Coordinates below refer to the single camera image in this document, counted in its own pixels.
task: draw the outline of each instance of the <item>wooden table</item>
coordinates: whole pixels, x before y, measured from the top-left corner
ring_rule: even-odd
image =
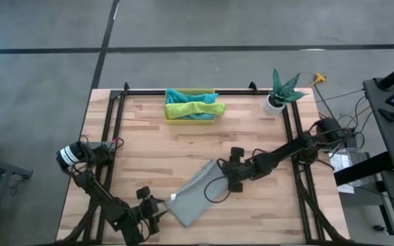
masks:
[[[307,130],[319,116],[313,91],[300,90],[308,93],[298,101],[302,126]],[[109,92],[92,91],[83,126],[83,134],[90,141],[101,140]],[[169,126],[163,120],[163,96],[126,96],[120,127],[125,145],[117,151],[111,194],[136,206],[136,190],[149,186],[155,197],[168,199],[210,159],[227,159],[233,146],[245,148],[245,157],[249,157],[255,148],[271,151],[287,142],[282,114],[270,116],[262,109],[265,96],[219,96],[217,101],[226,103],[226,111],[214,125]],[[289,112],[296,136],[291,106]],[[328,161],[325,154],[320,158]],[[339,233],[349,238],[332,170],[321,163],[311,169],[320,208]],[[212,204],[190,228],[183,228],[172,214],[164,215],[160,233],[147,243],[304,243],[296,194],[291,161],[287,159],[269,176],[245,181],[243,193],[232,193],[225,202]],[[71,181],[57,239],[70,233],[88,203],[89,197]],[[308,217],[313,238],[317,238],[309,208]],[[106,223],[103,243],[124,240]]]

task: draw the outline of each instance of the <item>concrete floor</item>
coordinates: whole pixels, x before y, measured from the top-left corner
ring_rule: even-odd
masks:
[[[0,49],[100,47],[111,3],[0,0]],[[122,0],[109,46],[286,44],[394,44],[394,0]],[[34,169],[5,199],[0,245],[54,240],[68,183],[55,151],[79,136],[97,58],[0,55],[0,159]],[[322,72],[328,98],[394,70],[394,50],[107,54],[99,87],[269,87],[273,67],[283,79],[303,72],[299,87]],[[336,117],[353,114],[362,95],[328,104]],[[373,117],[364,134],[364,151],[385,150]],[[344,211],[352,239],[394,245],[394,236],[370,229],[382,223],[378,208]]]

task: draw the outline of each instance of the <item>white pot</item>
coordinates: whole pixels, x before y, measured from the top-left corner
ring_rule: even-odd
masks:
[[[270,95],[267,96],[267,98],[265,99],[264,102],[264,111],[268,114],[268,115],[278,115],[280,114],[280,112],[282,112],[282,110],[284,110],[285,105],[283,105],[282,107],[275,107],[273,105],[270,104],[270,102],[268,102],[268,98],[270,97]]]

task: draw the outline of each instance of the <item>yellow plastic bin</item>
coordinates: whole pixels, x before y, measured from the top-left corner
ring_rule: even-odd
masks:
[[[214,94],[214,89],[174,89],[180,93],[187,94],[187,95],[201,95],[201,94]],[[189,126],[189,125],[210,125],[215,122],[215,117],[213,120],[181,120],[181,119],[174,119],[170,120],[167,116],[167,109],[164,107],[163,110],[163,119],[165,120],[166,124],[171,125],[182,125],[182,126]]]

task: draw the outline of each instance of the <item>gray cloth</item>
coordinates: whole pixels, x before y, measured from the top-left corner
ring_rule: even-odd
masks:
[[[220,176],[223,176],[222,170],[214,160],[211,160],[177,191],[175,199],[165,202],[167,208],[183,226],[189,227],[211,205],[203,192],[211,180]],[[207,197],[213,201],[217,200],[217,197],[227,190],[227,184],[226,178],[212,182],[206,190]]]

